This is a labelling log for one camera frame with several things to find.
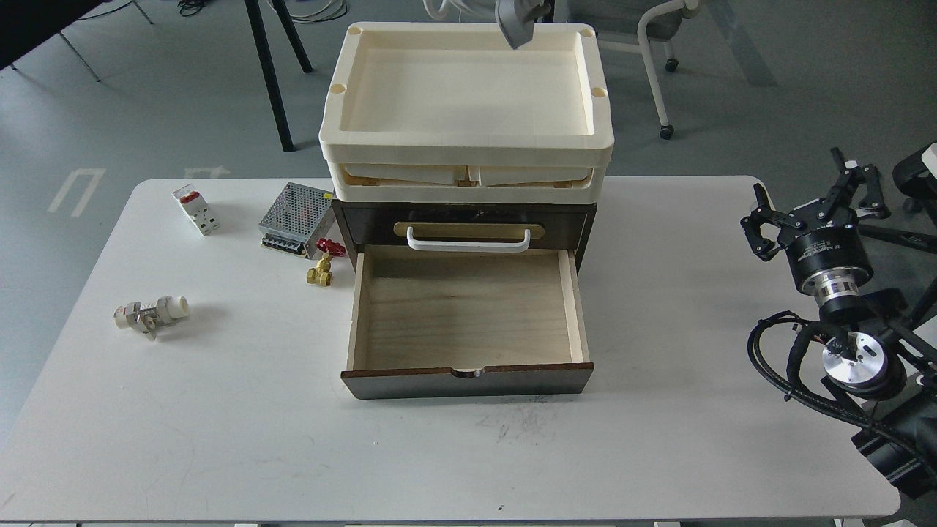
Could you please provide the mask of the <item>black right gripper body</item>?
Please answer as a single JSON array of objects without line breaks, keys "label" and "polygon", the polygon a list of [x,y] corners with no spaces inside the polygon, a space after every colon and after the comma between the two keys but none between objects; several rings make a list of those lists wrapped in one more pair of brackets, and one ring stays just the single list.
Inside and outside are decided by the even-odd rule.
[{"label": "black right gripper body", "polygon": [[858,296],[858,287],[873,276],[857,230],[860,214],[849,206],[821,213],[800,206],[787,213],[780,243],[786,252],[794,286],[805,296]]}]

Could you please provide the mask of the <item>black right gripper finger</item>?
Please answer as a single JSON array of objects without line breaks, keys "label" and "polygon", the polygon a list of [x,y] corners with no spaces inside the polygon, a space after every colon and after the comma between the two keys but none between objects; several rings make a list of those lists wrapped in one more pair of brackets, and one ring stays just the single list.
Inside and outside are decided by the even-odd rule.
[{"label": "black right gripper finger", "polygon": [[[848,162],[837,147],[831,149],[831,154],[840,176],[822,200],[822,220],[883,220],[890,217],[877,167],[871,164],[860,167],[855,162]],[[854,195],[862,186],[867,188],[866,195],[854,207]]]},{"label": "black right gripper finger", "polygon": [[[740,220],[747,243],[753,254],[762,261],[770,261],[781,250],[786,250],[794,238],[799,236],[799,219],[793,214],[783,214],[771,207],[769,194],[761,183],[753,185],[756,207]],[[770,224],[777,229],[777,240],[772,241],[762,234],[762,226]]]}]

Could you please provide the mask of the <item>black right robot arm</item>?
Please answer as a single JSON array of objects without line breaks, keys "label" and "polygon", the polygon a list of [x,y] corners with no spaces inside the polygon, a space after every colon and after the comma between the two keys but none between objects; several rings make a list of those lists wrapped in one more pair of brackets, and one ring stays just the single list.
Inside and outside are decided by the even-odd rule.
[{"label": "black right robot arm", "polygon": [[935,347],[916,334],[935,289],[910,315],[897,289],[860,293],[873,277],[861,236],[887,235],[861,221],[890,212],[877,167],[831,153],[839,177],[824,197],[780,212],[762,184],[753,188],[756,207],[740,220],[752,253],[786,254],[794,287],[816,300],[819,318],[783,311],[760,320],[747,357],[786,400],[858,427],[857,451],[917,499],[935,488]]}]

